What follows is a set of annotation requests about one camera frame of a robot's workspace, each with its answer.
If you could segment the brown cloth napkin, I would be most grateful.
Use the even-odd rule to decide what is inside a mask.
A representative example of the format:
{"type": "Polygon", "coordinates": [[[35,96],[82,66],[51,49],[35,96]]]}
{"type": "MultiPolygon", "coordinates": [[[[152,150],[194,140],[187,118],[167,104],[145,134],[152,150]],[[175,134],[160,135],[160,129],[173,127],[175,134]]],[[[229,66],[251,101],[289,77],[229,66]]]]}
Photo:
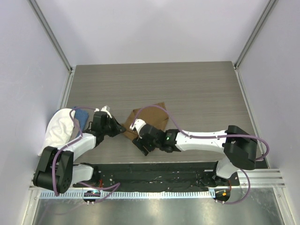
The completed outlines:
{"type": "MultiPolygon", "coordinates": [[[[131,141],[138,136],[138,134],[135,131],[130,130],[129,127],[139,110],[140,108],[134,109],[130,113],[126,121],[122,124],[122,126],[126,128],[126,131],[123,133],[123,135],[131,141]]],[[[138,118],[144,120],[146,123],[153,125],[155,128],[161,130],[165,130],[169,120],[168,114],[156,107],[148,107],[146,109],[143,109],[139,113],[138,118]]]]}

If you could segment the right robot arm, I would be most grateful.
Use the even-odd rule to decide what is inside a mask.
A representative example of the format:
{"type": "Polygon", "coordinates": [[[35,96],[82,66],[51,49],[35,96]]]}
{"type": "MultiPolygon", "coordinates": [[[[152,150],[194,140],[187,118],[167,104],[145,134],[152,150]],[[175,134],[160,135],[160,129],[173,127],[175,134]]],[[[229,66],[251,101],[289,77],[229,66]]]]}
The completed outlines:
{"type": "Polygon", "coordinates": [[[237,126],[230,125],[226,130],[211,133],[178,129],[162,131],[137,120],[130,129],[137,132],[133,143],[144,155],[155,148],[167,153],[203,150],[224,155],[212,172],[200,178],[201,184],[206,187],[228,185],[231,176],[239,169],[255,169],[257,141],[237,126]]]}

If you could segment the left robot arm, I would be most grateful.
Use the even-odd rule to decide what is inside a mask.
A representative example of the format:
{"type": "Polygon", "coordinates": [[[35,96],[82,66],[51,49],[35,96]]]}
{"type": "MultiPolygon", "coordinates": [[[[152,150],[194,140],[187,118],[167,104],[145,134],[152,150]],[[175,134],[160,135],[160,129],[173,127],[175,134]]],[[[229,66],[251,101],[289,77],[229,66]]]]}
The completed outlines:
{"type": "Polygon", "coordinates": [[[125,131],[126,128],[110,113],[95,112],[82,135],[62,147],[44,148],[33,176],[33,185],[51,190],[55,195],[65,193],[70,186],[81,181],[95,187],[100,181],[99,174],[91,165],[74,165],[74,161],[96,148],[105,136],[115,137],[125,131]]]}

